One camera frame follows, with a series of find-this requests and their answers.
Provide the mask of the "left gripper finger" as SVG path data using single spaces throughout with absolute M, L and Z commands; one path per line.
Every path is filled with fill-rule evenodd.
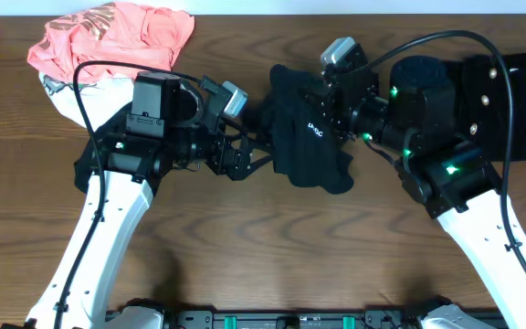
M 271 149 L 273 142 L 268 133 L 252 130 L 238 122 L 231 122 L 230 127 L 235 131 L 232 142 L 238 142 L 241 148 Z
M 240 154 L 239 175 L 249 176 L 257 171 L 261 166 L 272 161 L 272 156 L 266 155 L 254 162 L 251 161 L 251 154 Z

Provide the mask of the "black t-shirt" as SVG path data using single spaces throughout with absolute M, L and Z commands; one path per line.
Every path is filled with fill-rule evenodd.
M 321 187 L 332 195 L 350 191 L 353 157 L 338 145 L 330 122 L 305 101 L 306 91 L 320 87 L 321 80 L 276 64 L 269 82 L 268 94 L 243 111 L 241 122 L 272 145 L 274 171 L 296 187 Z

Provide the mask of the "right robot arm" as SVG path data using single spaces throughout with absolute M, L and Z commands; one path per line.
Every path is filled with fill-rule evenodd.
M 457 243 L 510 328 L 526 328 L 526 233 L 505 188 L 507 176 L 458 128 L 462 104 L 452 64 L 427 56 L 397 61 L 389 95 L 374 63 L 349 37 L 321 54 L 316 101 L 343 137 L 388 156 L 403 189 Z

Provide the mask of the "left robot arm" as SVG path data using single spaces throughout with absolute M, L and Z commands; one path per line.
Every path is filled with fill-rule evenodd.
M 207 165 L 242 180 L 258 168 L 250 154 L 258 142 L 242 129 L 227 134 L 247 94 L 176 72 L 144 69 L 132 98 L 100 125 L 75 164 L 85 194 L 77 226 L 58 268 L 29 311 L 27 328 L 170 328 L 166 308 L 133 299 L 109 308 L 116 276 L 132 235 L 150 208 L 162 179 L 175 169 Z

